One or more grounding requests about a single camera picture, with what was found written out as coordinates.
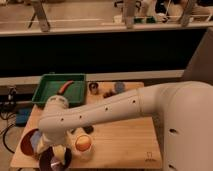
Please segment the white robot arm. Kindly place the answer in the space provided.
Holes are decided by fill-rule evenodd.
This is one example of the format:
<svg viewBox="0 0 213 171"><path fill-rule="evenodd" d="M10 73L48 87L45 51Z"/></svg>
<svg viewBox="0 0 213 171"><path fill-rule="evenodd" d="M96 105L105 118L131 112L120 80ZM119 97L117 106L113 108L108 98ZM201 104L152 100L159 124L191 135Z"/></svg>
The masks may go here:
<svg viewBox="0 0 213 171"><path fill-rule="evenodd" d="M38 152L67 146L71 129L158 114L164 123L164 171L213 171L213 86L199 81L156 84L71 108L50 97L38 128Z"/></svg>

